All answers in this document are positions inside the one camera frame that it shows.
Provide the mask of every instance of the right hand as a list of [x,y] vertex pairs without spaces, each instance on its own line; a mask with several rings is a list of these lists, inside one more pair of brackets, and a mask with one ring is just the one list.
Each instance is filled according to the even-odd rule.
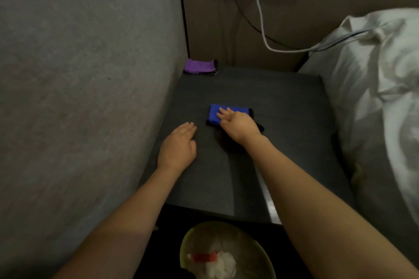
[[261,135],[254,120],[246,113],[234,112],[230,108],[227,110],[220,108],[217,113],[221,119],[220,126],[237,143],[243,145],[249,138]]

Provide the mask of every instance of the charging cable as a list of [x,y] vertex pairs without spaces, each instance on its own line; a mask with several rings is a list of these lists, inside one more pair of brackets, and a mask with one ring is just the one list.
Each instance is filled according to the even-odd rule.
[[276,49],[272,49],[269,46],[268,42],[266,41],[265,29],[264,29],[264,26],[263,26],[263,14],[262,14],[262,9],[261,9],[261,5],[259,3],[259,0],[256,0],[256,4],[257,4],[257,7],[259,9],[259,16],[260,16],[260,19],[261,19],[261,32],[262,32],[261,34],[262,34],[262,38],[263,38],[263,41],[265,43],[265,46],[269,50],[271,50],[272,52],[277,52],[277,53],[305,53],[305,52],[319,52],[319,51],[324,51],[324,50],[330,49],[331,47],[335,46],[336,44],[338,44],[338,43],[340,43],[340,42],[342,42],[342,41],[344,41],[346,39],[349,39],[349,38],[354,37],[356,35],[359,35],[359,34],[366,33],[366,32],[369,32],[371,30],[374,30],[374,28],[372,28],[372,29],[357,30],[357,31],[348,33],[348,34],[346,34],[346,35],[344,35],[344,36],[342,36],[342,37],[340,37],[340,38],[338,38],[338,39],[336,39],[334,41],[331,41],[331,42],[328,42],[328,43],[324,43],[324,44],[320,44],[320,45],[311,47],[309,49],[301,49],[301,50],[276,50]]

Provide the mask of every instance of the bedding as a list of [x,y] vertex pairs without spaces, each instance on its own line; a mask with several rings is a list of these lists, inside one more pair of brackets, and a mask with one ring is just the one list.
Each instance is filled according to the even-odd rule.
[[370,27],[299,72],[322,76],[360,212],[418,267],[419,10],[347,17],[327,41]]

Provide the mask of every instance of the gray wall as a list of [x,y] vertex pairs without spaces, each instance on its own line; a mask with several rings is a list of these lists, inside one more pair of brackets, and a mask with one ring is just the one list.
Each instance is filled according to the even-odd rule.
[[180,0],[0,0],[0,275],[44,276],[137,187]]

